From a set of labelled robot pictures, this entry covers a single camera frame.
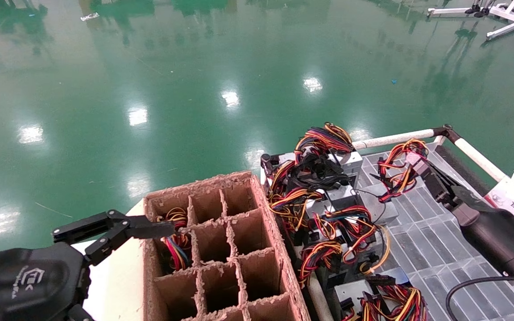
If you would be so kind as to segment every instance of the black wire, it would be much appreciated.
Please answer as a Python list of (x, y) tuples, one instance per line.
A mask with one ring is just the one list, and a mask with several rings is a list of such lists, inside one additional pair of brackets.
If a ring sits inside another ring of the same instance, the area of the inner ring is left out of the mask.
[[(374, 193), (370, 193), (370, 192), (367, 192), (367, 191), (363, 191), (362, 189), (353, 189), (353, 190), (355, 190), (355, 191), (357, 191), (357, 192), (368, 193), (368, 194), (370, 194), (370, 195), (373, 195), (375, 198), (379, 199), (379, 196), (378, 196), (378, 195), (375, 195)], [(382, 215), (384, 215), (384, 212), (385, 212), (385, 211), (386, 211), (386, 203), (384, 203), (384, 209), (382, 209), (382, 213), (380, 213), (380, 215), (378, 215), (378, 218), (377, 218), (375, 221), (373, 221), (373, 223), (374, 223), (374, 224), (376, 224), (376, 223), (378, 222), (378, 220), (379, 220), (380, 218), (382, 218)]]
[(380, 259), (382, 260), (384, 253), (386, 252), (386, 241), (384, 240), (384, 235), (382, 235), (382, 229), (379, 226), (377, 227), (376, 231), (378, 234), (380, 234), (380, 238), (382, 239), (382, 254), (380, 256)]
[(466, 286), (471, 286), (473, 284), (477, 283), (485, 283), (485, 282), (497, 282), (497, 281), (514, 281), (514, 276), (489, 276), (488, 278), (479, 278), (479, 279), (473, 279), (465, 282), (461, 282), (453, 289), (449, 290), (449, 293), (445, 297), (445, 311), (447, 311), (447, 314), (449, 315), (449, 319), (451, 321), (458, 321), (457, 317), (455, 317), (455, 314), (453, 314), (453, 311), (451, 310), (451, 297), (457, 292), (458, 290), (461, 290), (465, 288)]

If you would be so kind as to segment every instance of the white metal stand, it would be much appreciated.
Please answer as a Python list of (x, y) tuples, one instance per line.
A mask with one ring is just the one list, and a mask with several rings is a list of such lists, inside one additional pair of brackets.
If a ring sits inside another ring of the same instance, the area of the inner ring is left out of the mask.
[[(437, 14), (465, 13), (467, 9), (469, 8), (428, 8), (428, 17)], [(497, 18), (507, 19), (509, 21), (512, 21), (513, 23), (501, 29), (497, 29), (495, 31), (487, 33), (487, 41), (514, 30), (514, 0), (510, 4), (496, 4), (495, 6), (489, 9), (489, 14), (492, 14)]]

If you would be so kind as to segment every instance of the cardboard compartment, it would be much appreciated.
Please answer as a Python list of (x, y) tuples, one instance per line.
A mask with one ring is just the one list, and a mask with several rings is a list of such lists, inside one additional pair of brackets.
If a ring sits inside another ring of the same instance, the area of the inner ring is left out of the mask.
[(190, 198), (198, 224), (222, 216), (223, 205), (219, 189), (209, 189), (206, 193), (192, 194)]
[(147, 199), (147, 202), (149, 202), (149, 208), (151, 208), (153, 214), (152, 218), (149, 217), (151, 221), (155, 220), (159, 215), (168, 213), (174, 207), (180, 207), (187, 213), (189, 204), (188, 195), (185, 193), (177, 194), (171, 198)]
[(277, 266), (275, 250), (268, 248), (265, 251), (254, 252), (239, 259), (241, 275), (245, 282), (249, 301), (264, 297), (280, 295), (286, 292), (281, 279), (281, 270)]
[(179, 321), (198, 314), (194, 301), (197, 292), (196, 274), (195, 271), (189, 271), (154, 279), (162, 320)]
[(224, 187), (223, 194), (228, 216), (249, 212), (257, 208), (249, 180), (239, 181), (229, 187)]
[(241, 313), (241, 310), (235, 309), (227, 313), (220, 321), (243, 321), (243, 313)]
[(271, 241), (263, 225), (261, 210), (252, 210), (231, 221), (234, 243), (239, 255), (249, 254), (271, 246)]
[(200, 273), (208, 313), (239, 304), (239, 284), (234, 264), (213, 264)]
[(222, 221), (203, 227), (194, 227), (199, 258), (202, 262), (227, 262), (231, 247), (227, 242), (226, 230)]
[[(189, 233), (180, 233), (178, 235), (184, 235), (186, 238), (188, 238), (188, 242), (187, 242), (188, 246), (187, 247), (182, 246), (180, 248), (184, 252), (184, 254), (186, 254), (187, 260), (189, 262), (189, 264), (187, 264), (188, 268), (191, 268), (192, 262), (193, 262), (191, 235)], [(170, 251), (168, 249), (168, 246), (161, 240), (155, 240), (155, 244), (156, 244), (156, 247), (158, 248), (159, 259), (160, 259), (160, 264), (161, 264), (163, 274), (164, 275), (171, 274), (172, 272), (174, 272), (175, 266), (174, 266), (174, 268), (171, 267), (171, 265), (174, 263), (174, 260), (173, 260), (172, 254), (170, 253)]]
[(259, 300), (249, 305), (251, 321), (296, 321), (288, 294), (270, 300)]

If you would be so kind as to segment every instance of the wire bundle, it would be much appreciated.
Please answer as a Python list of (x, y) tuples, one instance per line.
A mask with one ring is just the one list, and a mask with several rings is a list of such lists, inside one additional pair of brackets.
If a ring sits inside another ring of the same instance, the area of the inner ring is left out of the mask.
[(354, 312), (354, 308), (350, 309), (350, 314), (342, 319), (342, 321), (356, 321), (360, 317)]
[[(412, 166), (409, 164), (395, 165), (394, 161), (398, 160), (402, 155), (407, 155), (409, 152), (414, 152), (420, 157), (426, 159), (428, 155), (428, 148), (426, 142), (422, 140), (408, 140), (404, 144), (398, 144), (392, 148), (388, 158), (384, 161), (378, 162), (377, 177), (386, 187), (386, 193), (379, 197), (379, 201), (384, 203), (388, 199), (398, 197), (407, 191), (412, 190), (416, 186), (416, 176), (418, 175)], [(405, 169), (402, 173), (394, 176), (388, 176), (388, 169)]]
[(327, 268), (330, 268), (331, 256), (340, 256), (341, 254), (342, 249), (340, 248), (340, 244), (334, 240), (319, 242), (303, 249), (301, 252), (303, 263), (298, 271), (298, 282), (300, 286), (305, 286), (308, 282), (308, 278), (311, 276), (312, 272), (318, 268), (321, 262), (324, 263)]
[(267, 192), (269, 207), (283, 219), (288, 230), (298, 231), (307, 225), (306, 202), (322, 199), (316, 189), (332, 189), (337, 182), (348, 179), (340, 164), (328, 160), (326, 155), (353, 150), (349, 134), (326, 122), (323, 128), (310, 128), (298, 141), (294, 160), (282, 163), (273, 171)]
[[(174, 222), (176, 231), (178, 231), (180, 228), (186, 227), (187, 214), (181, 207), (174, 207), (169, 210), (168, 213), (156, 217), (156, 221), (172, 221)], [(174, 234), (169, 238), (162, 238), (161, 241), (166, 245), (172, 257), (170, 268), (177, 271), (188, 268), (188, 266), (191, 265), (191, 262), (185, 252), (185, 250), (191, 249), (189, 235)]]
[[(355, 262), (357, 254), (366, 250), (368, 244), (363, 241), (374, 235), (378, 229), (372, 222), (369, 210), (361, 205), (350, 206), (340, 211), (326, 211), (324, 218), (315, 213), (314, 222), (321, 234), (330, 240), (336, 238), (337, 228), (347, 233), (353, 244), (349, 244), (348, 250), (342, 254), (342, 260), (346, 264)], [(346, 259), (349, 254), (353, 254), (351, 260)]]
[(395, 285), (377, 287), (384, 299), (397, 306), (386, 314), (382, 312), (382, 300), (361, 299), (363, 321), (380, 321), (381, 317), (390, 321), (426, 321), (426, 301), (420, 290), (414, 287)]
[(288, 230), (298, 231), (300, 227), (306, 226), (306, 202), (309, 199), (322, 199), (322, 193), (308, 191), (307, 189), (293, 189), (282, 197), (279, 194), (269, 199), (269, 207), (285, 222)]
[[(390, 237), (388, 232), (380, 225), (374, 224), (372, 222), (372, 215), (370, 214), (369, 210), (361, 205), (350, 206), (339, 211), (325, 211), (324, 217), (314, 213), (314, 219), (309, 222), (308, 226), (310, 230), (314, 228), (312, 224), (314, 224), (320, 233), (325, 238), (328, 238), (329, 241), (313, 244), (302, 251), (303, 262), (301, 264), (300, 275), (298, 279), (302, 286), (306, 284), (310, 274), (316, 270), (320, 264), (324, 263), (325, 266), (330, 269), (331, 255), (338, 254), (341, 257), (342, 262), (345, 264), (354, 263), (358, 257), (358, 254), (366, 250), (368, 247), (368, 244), (365, 242), (365, 240), (374, 235), (376, 232), (381, 234), (381, 231), (384, 231), (386, 235), (386, 242), (384, 242), (383, 239), (382, 246), (390, 244)], [(345, 232), (348, 235), (349, 240), (351, 240), (351, 244), (349, 243), (349, 247), (346, 252), (342, 252), (340, 242), (335, 240), (337, 238), (337, 229)], [(382, 257), (375, 266), (366, 268), (366, 264), (369, 263), (363, 262), (359, 266), (359, 271), (363, 274), (373, 273), (374, 270), (380, 267), (388, 258), (390, 254), (389, 245), (386, 246), (385, 249), (383, 248), (382, 252)], [(347, 259), (350, 254), (353, 254), (353, 258)]]
[(330, 149), (337, 152), (353, 152), (352, 139), (342, 128), (326, 122), (324, 128), (312, 127), (294, 148), (295, 162), (299, 163), (305, 150), (311, 148), (315, 153), (326, 154)]

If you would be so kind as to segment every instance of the cardboard box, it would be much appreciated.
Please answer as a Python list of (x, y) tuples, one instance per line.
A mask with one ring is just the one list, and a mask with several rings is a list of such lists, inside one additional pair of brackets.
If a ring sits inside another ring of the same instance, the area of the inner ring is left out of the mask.
[(310, 321), (296, 276), (259, 179), (219, 175), (148, 194), (154, 221), (187, 209), (192, 267), (164, 275), (165, 246), (143, 240), (145, 321)]

